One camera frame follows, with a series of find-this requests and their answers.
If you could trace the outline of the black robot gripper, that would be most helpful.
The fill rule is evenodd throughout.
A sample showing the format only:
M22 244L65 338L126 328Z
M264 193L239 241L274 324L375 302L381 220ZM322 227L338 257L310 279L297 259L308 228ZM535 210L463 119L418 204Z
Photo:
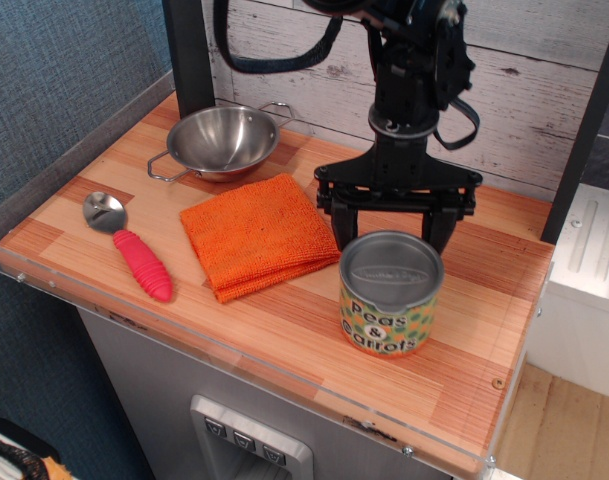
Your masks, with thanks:
M431 157L426 137L383 134L365 153L322 165L314 176L317 206L331 212L340 251L358 236L357 210L370 210L423 213L422 239L442 254L457 219L474 213L482 183L479 173Z

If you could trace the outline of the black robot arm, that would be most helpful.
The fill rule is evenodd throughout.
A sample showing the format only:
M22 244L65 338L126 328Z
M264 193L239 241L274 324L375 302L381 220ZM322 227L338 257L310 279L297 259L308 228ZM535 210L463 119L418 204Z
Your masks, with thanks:
M317 205L331 218L344 249L358 235L360 211L419 213L421 237L442 252L458 221L476 206L479 173L427 152L438 138L441 112L459 111L478 126L461 100L475 65L467 55L461 1L313 1L333 16L352 15L368 33L375 97L368 114L375 141L360 156L316 169Z

